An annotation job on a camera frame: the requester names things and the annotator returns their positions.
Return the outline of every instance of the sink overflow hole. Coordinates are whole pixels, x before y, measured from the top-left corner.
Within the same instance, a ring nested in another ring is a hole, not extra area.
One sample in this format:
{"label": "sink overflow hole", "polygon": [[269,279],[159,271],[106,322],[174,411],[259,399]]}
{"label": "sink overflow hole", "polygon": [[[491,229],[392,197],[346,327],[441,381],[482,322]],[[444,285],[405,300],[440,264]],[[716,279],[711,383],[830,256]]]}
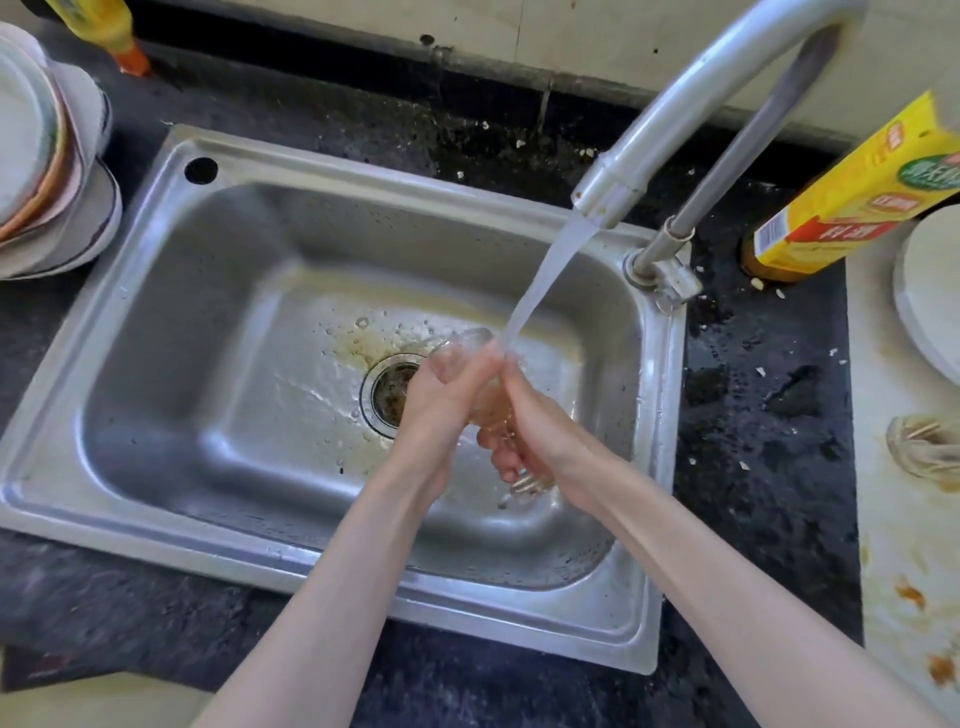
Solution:
{"label": "sink overflow hole", "polygon": [[219,171],[220,167],[215,160],[210,157],[197,157],[187,162],[183,168],[183,176],[193,184],[210,184],[217,179]]}

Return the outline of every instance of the white wall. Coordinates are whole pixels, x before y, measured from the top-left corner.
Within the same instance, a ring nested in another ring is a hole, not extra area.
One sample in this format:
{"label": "white wall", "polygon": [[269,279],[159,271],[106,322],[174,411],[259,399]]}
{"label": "white wall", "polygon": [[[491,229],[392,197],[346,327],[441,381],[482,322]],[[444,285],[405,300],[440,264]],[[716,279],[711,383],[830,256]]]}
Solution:
{"label": "white wall", "polygon": [[[662,89],[751,0],[228,0],[454,53]],[[960,0],[873,0],[849,54],[793,117],[861,137],[886,122],[952,63]],[[755,109],[770,68],[732,106]]]}

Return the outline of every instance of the white countertop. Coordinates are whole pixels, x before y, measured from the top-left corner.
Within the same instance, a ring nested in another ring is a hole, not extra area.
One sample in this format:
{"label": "white countertop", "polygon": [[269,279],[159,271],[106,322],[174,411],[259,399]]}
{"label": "white countertop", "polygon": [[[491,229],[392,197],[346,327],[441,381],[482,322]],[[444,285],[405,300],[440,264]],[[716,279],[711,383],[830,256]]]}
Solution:
{"label": "white countertop", "polygon": [[894,308],[894,260],[913,227],[847,261],[864,638],[960,725],[960,493],[901,470],[885,439],[898,415],[960,412],[960,388],[920,356]]}

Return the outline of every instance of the black granite countertop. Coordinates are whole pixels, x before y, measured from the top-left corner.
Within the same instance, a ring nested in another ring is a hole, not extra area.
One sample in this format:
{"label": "black granite countertop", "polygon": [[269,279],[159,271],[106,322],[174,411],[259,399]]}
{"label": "black granite countertop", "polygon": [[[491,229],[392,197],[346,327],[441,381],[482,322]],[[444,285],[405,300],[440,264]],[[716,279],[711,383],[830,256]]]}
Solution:
{"label": "black granite countertop", "polygon": [[[116,128],[106,161],[127,202],[168,126],[185,123],[444,180],[463,172],[464,184],[569,206],[590,162],[580,151],[609,145],[634,115],[555,94],[538,132],[534,91],[379,57],[392,81],[380,69],[373,84],[351,68],[340,80],[360,88],[325,83],[317,77],[328,78],[326,66],[301,76],[184,49],[203,47],[202,34],[177,35],[184,12],[156,11],[166,19],[141,23],[144,36],[181,46],[148,45],[152,79],[122,76],[62,28],[41,34],[55,59],[86,68],[110,97]],[[138,9],[138,19],[145,14]],[[257,52],[269,58],[264,44]],[[212,50],[236,58],[235,49],[221,42]],[[335,51],[324,46],[327,62]],[[391,95],[392,87],[399,91]],[[729,138],[700,133],[656,177],[630,221],[657,227]],[[517,139],[526,144],[517,148]],[[843,268],[784,287],[781,299],[774,286],[755,290],[736,255],[751,225],[828,163],[827,155],[774,145],[699,228],[693,264],[706,291],[688,313],[674,490],[737,550],[862,642]],[[0,283],[0,428],[87,272]],[[0,530],[0,643],[215,690],[285,602]],[[388,621],[355,717],[357,726],[404,728],[752,724],[669,604],[649,677]]]}

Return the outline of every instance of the hand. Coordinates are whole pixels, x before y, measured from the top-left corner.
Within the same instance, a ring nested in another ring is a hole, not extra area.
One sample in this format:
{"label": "hand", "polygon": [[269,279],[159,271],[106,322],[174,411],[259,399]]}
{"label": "hand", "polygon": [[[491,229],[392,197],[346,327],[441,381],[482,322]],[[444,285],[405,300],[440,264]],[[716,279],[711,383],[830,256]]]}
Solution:
{"label": "hand", "polygon": [[[552,477],[567,500],[602,520],[602,508],[589,484],[596,464],[615,455],[573,422],[555,401],[534,389],[515,359],[504,364],[500,380],[513,405],[513,420],[505,427],[488,427],[477,433],[480,447],[493,451],[491,462],[500,477],[515,483],[522,470],[539,478]],[[507,429],[517,436],[508,436]]]}
{"label": "hand", "polygon": [[402,473],[405,482],[422,487],[427,505],[444,492],[470,409],[484,385],[500,372],[503,361],[496,342],[490,342],[457,378],[443,384],[427,357],[407,385],[407,401],[387,466]]}

